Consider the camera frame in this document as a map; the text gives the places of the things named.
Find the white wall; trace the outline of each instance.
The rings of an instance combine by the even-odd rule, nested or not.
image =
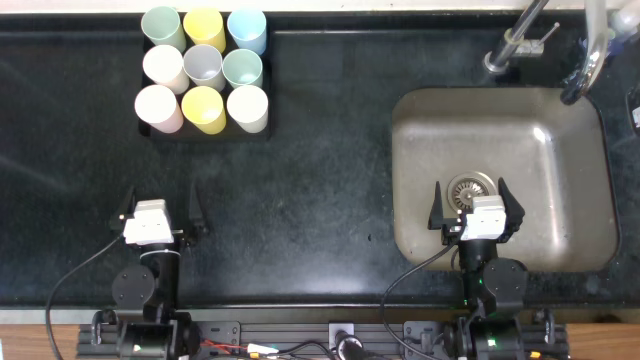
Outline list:
[[[602,0],[620,8],[629,0]],[[0,0],[0,13],[144,12],[158,5],[180,11],[214,6],[221,11],[257,7],[264,11],[371,11],[371,10],[513,10],[530,0]],[[546,9],[581,9],[583,0],[551,0]]]

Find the faucet handle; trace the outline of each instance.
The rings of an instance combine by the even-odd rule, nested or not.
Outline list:
[[[549,30],[540,40],[522,40],[522,43],[516,49],[514,53],[515,57],[540,57],[544,53],[544,42],[549,39],[553,33],[558,30],[560,23],[553,24],[551,30]]]

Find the cup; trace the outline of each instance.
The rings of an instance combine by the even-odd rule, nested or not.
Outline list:
[[[189,87],[189,78],[182,69],[182,54],[171,45],[158,45],[147,51],[142,70],[158,85],[168,87],[174,94],[182,94]]]
[[[208,86],[187,91],[182,98],[182,112],[205,134],[217,134],[227,125],[222,96]]]
[[[222,72],[234,88],[242,85],[262,86],[262,60],[251,50],[237,49],[230,52],[222,62]]]
[[[198,86],[222,91],[227,82],[222,74],[222,55],[211,45],[196,45],[184,54],[184,71]]]
[[[180,26],[180,15],[168,6],[158,6],[147,11],[140,22],[142,32],[156,45],[171,45],[183,52],[187,40]]]
[[[241,9],[229,15],[227,28],[241,49],[262,55],[267,49],[267,18],[260,10]]]
[[[193,9],[184,16],[184,30],[196,45],[214,46],[220,53],[227,47],[222,15],[214,8]]]
[[[248,133],[258,133],[267,127],[269,99],[257,86],[245,85],[233,90],[227,99],[227,110]]]
[[[174,133],[184,123],[176,96],[166,86],[150,85],[140,90],[134,107],[142,121],[163,133]]]

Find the black tray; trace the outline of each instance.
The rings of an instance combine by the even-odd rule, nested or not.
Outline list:
[[[226,20],[227,20],[227,16],[223,16],[223,21],[225,25],[227,23]],[[236,45],[235,41],[233,41],[233,37],[229,34],[226,26],[224,31],[225,31],[226,41],[227,41],[227,47],[222,53],[223,59],[229,52],[235,49],[238,49],[238,45]],[[260,56],[260,59],[262,59],[262,90],[264,90],[264,92],[267,94],[267,98],[271,98],[270,97],[271,61],[269,56],[270,54],[269,41],[271,39],[270,35],[271,35],[270,33],[267,33],[267,50],[264,52],[264,54]],[[187,35],[186,33],[185,33],[185,37],[187,38],[187,49],[185,50],[186,52],[187,50],[189,50],[189,48],[194,46],[194,43],[189,38],[189,35]],[[153,42],[151,42],[151,40],[149,40],[145,36],[144,43],[143,43],[144,53],[146,54],[147,51],[149,51],[149,49],[151,49],[153,46],[154,46]],[[149,79],[149,77],[147,77],[144,71],[142,71],[141,89],[153,84],[154,82],[151,79]],[[196,87],[196,85],[190,79],[189,88],[187,89],[187,91],[189,91],[194,87]],[[187,91],[185,91],[180,95],[176,95],[176,100],[178,101],[178,105],[181,105],[182,98],[184,97],[184,94],[187,93]],[[240,127],[240,125],[238,125],[238,123],[235,120],[233,120],[233,118],[231,118],[231,116],[229,116],[229,112],[227,111],[227,99],[229,98],[229,94],[231,93],[231,91],[233,91],[233,87],[231,86],[231,84],[227,82],[225,88],[220,92],[220,95],[222,96],[222,101],[224,103],[225,112],[226,112],[227,125],[218,134],[207,135],[203,133],[202,131],[200,131],[200,129],[198,129],[186,118],[184,119],[184,125],[182,125],[180,130],[178,130],[173,134],[165,134],[161,131],[158,131],[156,128],[142,121],[141,119],[138,119],[138,132],[140,133],[140,135],[150,138],[152,140],[173,141],[173,142],[224,142],[224,141],[266,141],[268,140],[269,137],[271,136],[271,129],[273,127],[273,117],[271,116],[271,105],[267,110],[269,112],[267,127],[264,128],[264,130],[262,130],[259,133],[255,133],[255,134],[248,133],[244,131]]]

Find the blue cup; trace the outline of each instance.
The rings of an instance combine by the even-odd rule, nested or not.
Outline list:
[[[227,28],[239,48],[258,55],[267,49],[267,18],[262,11],[236,10],[229,15]]]

